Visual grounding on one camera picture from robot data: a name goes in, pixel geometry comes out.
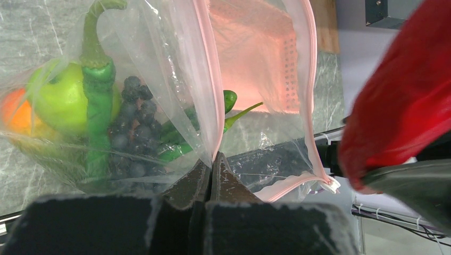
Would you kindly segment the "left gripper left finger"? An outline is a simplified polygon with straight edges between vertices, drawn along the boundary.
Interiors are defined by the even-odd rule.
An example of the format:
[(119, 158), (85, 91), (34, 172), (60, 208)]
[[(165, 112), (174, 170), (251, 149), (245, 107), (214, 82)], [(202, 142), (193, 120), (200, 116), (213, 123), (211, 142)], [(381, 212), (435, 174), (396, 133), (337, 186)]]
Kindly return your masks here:
[(159, 195), (49, 195), (14, 223), (2, 254), (193, 254), (211, 169), (201, 161)]

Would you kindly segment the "red tomato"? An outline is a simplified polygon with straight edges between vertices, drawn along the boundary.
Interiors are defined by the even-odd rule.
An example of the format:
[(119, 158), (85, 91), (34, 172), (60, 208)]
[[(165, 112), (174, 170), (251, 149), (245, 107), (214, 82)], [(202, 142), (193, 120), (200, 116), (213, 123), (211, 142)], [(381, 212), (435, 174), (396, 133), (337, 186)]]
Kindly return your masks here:
[(1, 100), (1, 120), (6, 129), (23, 135), (37, 135), (46, 125), (32, 111), (25, 89), (9, 92)]

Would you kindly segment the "red chili pepper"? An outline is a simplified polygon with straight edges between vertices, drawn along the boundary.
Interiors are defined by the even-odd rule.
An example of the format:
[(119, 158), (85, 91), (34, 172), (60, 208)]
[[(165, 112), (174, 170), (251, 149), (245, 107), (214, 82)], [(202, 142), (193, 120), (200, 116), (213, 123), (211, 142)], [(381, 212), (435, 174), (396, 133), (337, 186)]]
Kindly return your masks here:
[(450, 130), (450, 1), (424, 1), (358, 94), (338, 149), (351, 187), (416, 156)]

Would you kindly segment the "green chili pepper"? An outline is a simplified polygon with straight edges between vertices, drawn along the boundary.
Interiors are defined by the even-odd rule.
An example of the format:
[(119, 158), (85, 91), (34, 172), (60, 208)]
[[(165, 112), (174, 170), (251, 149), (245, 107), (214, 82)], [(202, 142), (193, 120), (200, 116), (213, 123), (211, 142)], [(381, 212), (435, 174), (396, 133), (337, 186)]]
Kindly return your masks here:
[(111, 143), (107, 134), (113, 107), (113, 85), (116, 68), (108, 56), (97, 33), (99, 17), (106, 10), (124, 10), (127, 1), (94, 1), (86, 13), (81, 44), (81, 70), (83, 92), (87, 104), (86, 171), (89, 178), (104, 178), (108, 170)]

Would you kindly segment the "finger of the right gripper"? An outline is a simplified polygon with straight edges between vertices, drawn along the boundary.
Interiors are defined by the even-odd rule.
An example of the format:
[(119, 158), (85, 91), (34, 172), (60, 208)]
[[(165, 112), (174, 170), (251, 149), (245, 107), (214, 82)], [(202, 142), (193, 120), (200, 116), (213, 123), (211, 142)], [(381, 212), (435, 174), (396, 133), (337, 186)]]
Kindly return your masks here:
[(400, 200), (450, 236), (450, 160), (382, 167), (367, 173), (362, 182)]

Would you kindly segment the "clear zip top bag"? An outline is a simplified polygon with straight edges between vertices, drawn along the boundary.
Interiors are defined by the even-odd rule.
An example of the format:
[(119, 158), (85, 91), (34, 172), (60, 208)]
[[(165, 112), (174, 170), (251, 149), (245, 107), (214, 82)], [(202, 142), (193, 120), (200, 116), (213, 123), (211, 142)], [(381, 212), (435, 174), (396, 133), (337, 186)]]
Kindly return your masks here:
[[(83, 25), (93, 2), (1, 1), (1, 100), (13, 90), (26, 90), (32, 73), (51, 59), (58, 58), (61, 65), (81, 64)], [(107, 174), (95, 179), (86, 171), (87, 133), (64, 134), (43, 122), (41, 132), (28, 136), (7, 130), (1, 120), (1, 214), (19, 211), (47, 194), (161, 193), (195, 162), (212, 166), (220, 152), (228, 159), (299, 138), (307, 147), (312, 173), (289, 176), (258, 192), (251, 192), (231, 171), (233, 176), (266, 202), (339, 192), (340, 183), (325, 171), (315, 146), (314, 108), (312, 113), (264, 112), (263, 104), (223, 133), (226, 118), (261, 101), (244, 109), (237, 109), (236, 102), (225, 113), (223, 91), (230, 89), (223, 87), (207, 3), (127, 1), (126, 9), (106, 10), (97, 23), (101, 46), (116, 68), (109, 140), (124, 80), (137, 76), (153, 94), (155, 119), (161, 125), (170, 121), (193, 150), (171, 162), (157, 156), (163, 174), (113, 180), (110, 149)]]

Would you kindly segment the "green cucumber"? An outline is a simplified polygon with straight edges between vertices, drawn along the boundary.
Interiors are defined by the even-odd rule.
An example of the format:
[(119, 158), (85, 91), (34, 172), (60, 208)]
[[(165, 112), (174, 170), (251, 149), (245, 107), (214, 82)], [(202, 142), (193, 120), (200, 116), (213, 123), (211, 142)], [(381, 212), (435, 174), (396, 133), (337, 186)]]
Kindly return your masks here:
[[(224, 110), (227, 114), (233, 109), (238, 96), (232, 90), (224, 90), (223, 95)], [(164, 162), (171, 162), (193, 150), (170, 121), (162, 124), (160, 141), (162, 145), (158, 149), (158, 159)]]

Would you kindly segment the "pink plastic basket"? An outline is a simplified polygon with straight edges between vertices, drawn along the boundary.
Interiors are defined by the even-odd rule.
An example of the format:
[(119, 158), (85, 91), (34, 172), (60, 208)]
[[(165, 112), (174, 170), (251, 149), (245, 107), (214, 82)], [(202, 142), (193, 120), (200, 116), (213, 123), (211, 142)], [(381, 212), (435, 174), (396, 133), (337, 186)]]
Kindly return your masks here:
[(312, 113), (317, 64), (309, 1), (208, 1), (223, 87), (237, 109)]

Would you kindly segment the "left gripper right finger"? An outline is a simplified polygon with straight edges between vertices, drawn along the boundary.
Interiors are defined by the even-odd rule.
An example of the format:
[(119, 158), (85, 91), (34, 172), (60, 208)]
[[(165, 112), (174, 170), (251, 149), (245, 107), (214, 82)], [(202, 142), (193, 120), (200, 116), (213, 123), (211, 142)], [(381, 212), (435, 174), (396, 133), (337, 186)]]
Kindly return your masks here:
[(242, 187), (230, 179), (223, 153), (214, 162), (212, 189), (206, 204), (206, 254), (359, 254), (344, 212), (327, 203), (239, 201), (221, 198)]

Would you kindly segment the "dark grape bunch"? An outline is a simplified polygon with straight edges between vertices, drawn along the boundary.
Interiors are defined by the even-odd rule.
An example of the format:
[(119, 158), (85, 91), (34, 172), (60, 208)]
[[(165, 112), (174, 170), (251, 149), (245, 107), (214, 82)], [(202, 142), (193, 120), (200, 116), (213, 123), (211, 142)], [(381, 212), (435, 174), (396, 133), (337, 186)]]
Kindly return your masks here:
[(121, 96), (120, 112), (110, 126), (111, 179), (163, 174), (164, 167), (156, 162), (162, 126), (155, 119), (157, 105), (153, 94), (140, 78), (129, 76), (124, 80)]

